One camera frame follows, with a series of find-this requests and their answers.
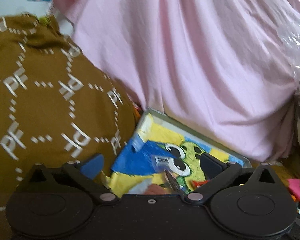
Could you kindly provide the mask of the red tofu snack pack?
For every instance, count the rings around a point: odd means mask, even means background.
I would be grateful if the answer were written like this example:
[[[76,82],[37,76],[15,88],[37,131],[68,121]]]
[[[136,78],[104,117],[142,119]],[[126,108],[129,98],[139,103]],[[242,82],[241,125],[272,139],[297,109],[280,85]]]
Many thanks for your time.
[[[193,188],[197,189],[203,185],[205,185],[206,183],[208,182],[208,180],[205,180],[205,181],[196,181],[196,180],[192,180],[191,181],[191,184],[193,186]]]

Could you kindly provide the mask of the pink sausage pack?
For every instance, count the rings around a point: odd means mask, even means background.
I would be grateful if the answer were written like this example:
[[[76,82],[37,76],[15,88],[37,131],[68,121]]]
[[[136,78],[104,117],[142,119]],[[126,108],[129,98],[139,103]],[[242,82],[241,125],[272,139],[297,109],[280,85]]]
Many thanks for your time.
[[[128,194],[161,195],[170,194],[170,192],[157,184],[153,184],[152,179],[148,178],[132,187]]]

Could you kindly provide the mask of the colourful cartoon bed blanket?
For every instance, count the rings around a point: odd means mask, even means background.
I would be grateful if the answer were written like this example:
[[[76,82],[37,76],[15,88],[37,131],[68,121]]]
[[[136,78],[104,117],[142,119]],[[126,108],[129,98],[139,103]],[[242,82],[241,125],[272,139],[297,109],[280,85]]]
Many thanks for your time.
[[[300,210],[300,160],[296,158],[267,161],[276,172]]]

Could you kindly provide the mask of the brown PF patterned quilt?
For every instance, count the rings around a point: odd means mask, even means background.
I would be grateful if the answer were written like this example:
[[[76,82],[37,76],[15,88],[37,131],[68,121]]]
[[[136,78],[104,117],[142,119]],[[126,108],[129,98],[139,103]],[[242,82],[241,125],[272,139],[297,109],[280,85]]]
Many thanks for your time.
[[[34,164],[60,167],[95,153],[111,166],[136,126],[123,88],[97,69],[54,17],[0,17],[0,239],[5,206]]]

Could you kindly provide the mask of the dark candy wrapper pack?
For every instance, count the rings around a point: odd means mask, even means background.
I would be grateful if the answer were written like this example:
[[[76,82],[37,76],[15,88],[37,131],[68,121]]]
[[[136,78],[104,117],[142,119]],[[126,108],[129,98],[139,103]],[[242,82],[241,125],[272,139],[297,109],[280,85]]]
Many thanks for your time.
[[[177,158],[153,155],[152,164],[155,171],[165,174],[173,191],[181,194],[187,192],[183,178],[190,174],[190,168],[186,163]]]

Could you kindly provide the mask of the pink hanging sheet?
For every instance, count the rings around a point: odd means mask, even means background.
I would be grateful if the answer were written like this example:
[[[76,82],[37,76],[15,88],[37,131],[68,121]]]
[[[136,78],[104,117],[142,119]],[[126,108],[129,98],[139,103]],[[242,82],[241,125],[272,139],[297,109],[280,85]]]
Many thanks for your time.
[[[142,107],[258,161],[290,154],[295,83],[279,31],[300,0],[53,0],[73,41]]]

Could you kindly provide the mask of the grey box with drawing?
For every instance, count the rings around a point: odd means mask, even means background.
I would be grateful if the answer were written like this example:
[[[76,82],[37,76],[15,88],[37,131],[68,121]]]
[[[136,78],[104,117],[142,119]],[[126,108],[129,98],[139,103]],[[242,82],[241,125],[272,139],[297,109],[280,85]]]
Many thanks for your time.
[[[142,194],[152,184],[168,188],[169,171],[180,189],[190,193],[222,171],[214,159],[251,167],[246,157],[149,108],[103,182],[118,197]]]

